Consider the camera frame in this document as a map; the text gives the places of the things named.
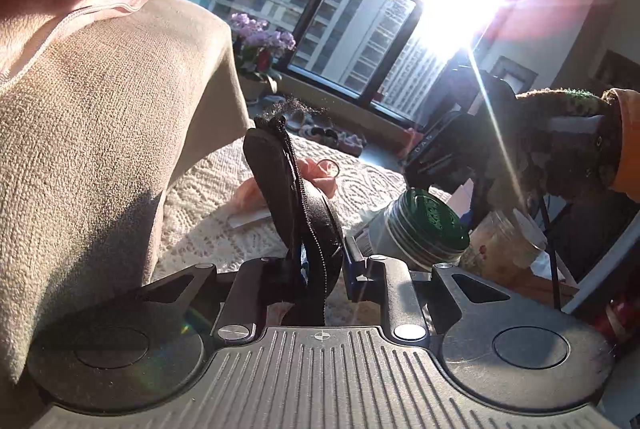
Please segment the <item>brown knit gloved hand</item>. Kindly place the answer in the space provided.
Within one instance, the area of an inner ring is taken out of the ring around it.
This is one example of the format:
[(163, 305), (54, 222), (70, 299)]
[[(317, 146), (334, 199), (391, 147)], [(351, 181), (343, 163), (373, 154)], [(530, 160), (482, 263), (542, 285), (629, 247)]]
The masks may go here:
[(488, 160), (473, 201), (523, 209), (540, 191), (569, 203), (606, 191), (639, 201), (639, 93), (534, 90), (489, 100)]

